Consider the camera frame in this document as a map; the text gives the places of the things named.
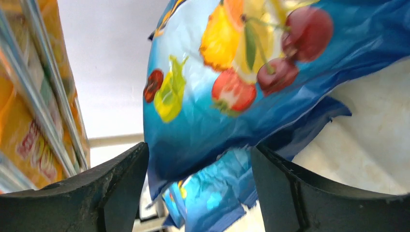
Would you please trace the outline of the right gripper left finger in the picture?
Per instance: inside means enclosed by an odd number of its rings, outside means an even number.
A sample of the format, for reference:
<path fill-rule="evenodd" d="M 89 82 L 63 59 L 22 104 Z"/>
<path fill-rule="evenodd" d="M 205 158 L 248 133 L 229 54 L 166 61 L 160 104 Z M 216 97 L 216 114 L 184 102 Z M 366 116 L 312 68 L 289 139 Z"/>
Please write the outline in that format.
<path fill-rule="evenodd" d="M 0 197 L 3 232 L 130 232 L 149 159 L 141 142 L 96 167 Z"/>

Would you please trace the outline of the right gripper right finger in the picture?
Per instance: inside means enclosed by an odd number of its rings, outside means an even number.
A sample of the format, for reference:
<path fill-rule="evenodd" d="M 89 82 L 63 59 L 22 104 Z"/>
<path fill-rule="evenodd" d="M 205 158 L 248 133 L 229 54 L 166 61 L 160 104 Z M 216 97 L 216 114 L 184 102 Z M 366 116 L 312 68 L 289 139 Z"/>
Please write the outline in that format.
<path fill-rule="evenodd" d="M 350 187 L 287 161 L 264 145 L 251 150 L 267 232 L 407 232 L 409 195 Z"/>

